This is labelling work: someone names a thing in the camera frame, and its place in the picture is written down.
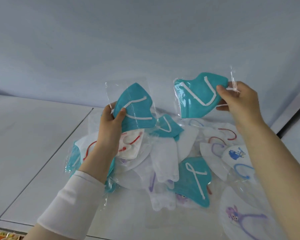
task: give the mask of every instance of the white table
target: white table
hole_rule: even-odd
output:
[[[102,109],[92,110],[95,114],[101,115],[101,112]],[[16,199],[2,216],[2,220],[28,225],[36,223],[37,218],[67,182],[69,175],[63,173],[65,156],[73,141],[87,134],[88,120],[92,113]],[[109,195],[107,206],[99,207],[88,236],[113,240],[219,239],[222,233],[223,229],[218,224],[216,215],[189,209],[156,213],[144,190],[117,188]]]
[[[0,95],[0,216],[91,110]]]

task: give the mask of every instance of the white sleeve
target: white sleeve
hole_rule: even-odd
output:
[[[39,217],[38,223],[56,234],[83,240],[104,190],[105,186],[94,177],[76,171]]]

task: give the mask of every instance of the white ear loop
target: white ear loop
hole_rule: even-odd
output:
[[[166,117],[165,117],[165,116],[164,116],[163,118],[164,118],[164,120],[167,122],[167,124],[168,124],[168,127],[169,127],[169,130],[162,129],[161,127],[160,127],[159,129],[160,129],[160,130],[163,130],[163,131],[165,131],[165,132],[171,132],[171,125],[169,124],[169,122],[168,122],[168,120],[166,119]]]
[[[211,89],[211,91],[213,92],[213,97],[212,97],[212,99],[207,103],[207,104],[205,104],[203,101],[201,101],[200,100],[200,98],[198,98],[191,90],[190,90],[190,88],[188,88],[185,84],[184,84],[184,82],[181,82],[180,84],[193,96],[193,98],[195,99],[195,100],[197,100],[201,105],[203,105],[203,106],[209,106],[210,104],[212,104],[212,102],[216,99],[216,96],[217,96],[217,93],[216,93],[216,91],[215,91],[215,89],[213,89],[213,87],[211,86],[211,84],[209,83],[209,81],[208,81],[208,77],[207,76],[205,76],[204,77],[204,81],[206,82],[206,84],[208,85],[208,87]]]
[[[146,99],[147,99],[147,96],[144,96],[143,98],[140,98],[140,99],[137,99],[137,100],[131,100],[126,105],[124,105],[124,108],[127,108],[132,103],[138,103],[138,102],[141,102],[141,101],[146,100]],[[127,113],[126,113],[126,116],[128,118],[136,119],[136,120],[152,120],[152,117],[136,117],[136,116],[131,116]]]
[[[193,173],[194,178],[195,178],[195,180],[196,180],[196,182],[197,182],[198,188],[199,188],[199,190],[200,190],[200,194],[202,195],[202,198],[205,199],[204,193],[203,193],[203,191],[202,191],[202,189],[201,189],[201,185],[200,185],[199,180],[198,180],[198,178],[197,178],[197,174],[200,174],[200,175],[207,175],[208,173],[207,173],[207,172],[197,172],[197,171],[195,171],[195,169],[193,168],[193,166],[192,166],[190,163],[188,163],[188,162],[185,164],[185,167],[186,167],[186,169],[187,169],[188,171],[190,171],[190,172]]]

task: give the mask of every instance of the purple cartoon character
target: purple cartoon character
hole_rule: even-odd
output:
[[[238,208],[234,205],[232,207],[228,207],[225,212],[228,214],[228,217],[231,219],[231,221],[235,221],[239,224],[240,228],[244,231],[245,234],[247,234],[250,238],[253,240],[259,240],[255,236],[253,236],[251,233],[249,233],[243,226],[243,220],[246,217],[253,217],[253,218],[263,218],[268,219],[268,217],[264,214],[241,214],[238,212]]]
[[[244,157],[246,154],[240,147],[238,148],[239,150],[236,152],[234,150],[229,151],[229,155],[232,159],[237,160],[239,157]]]
[[[176,193],[176,199],[183,205],[184,205],[184,203],[188,202],[187,197],[185,197],[184,195],[178,194],[178,193]]]

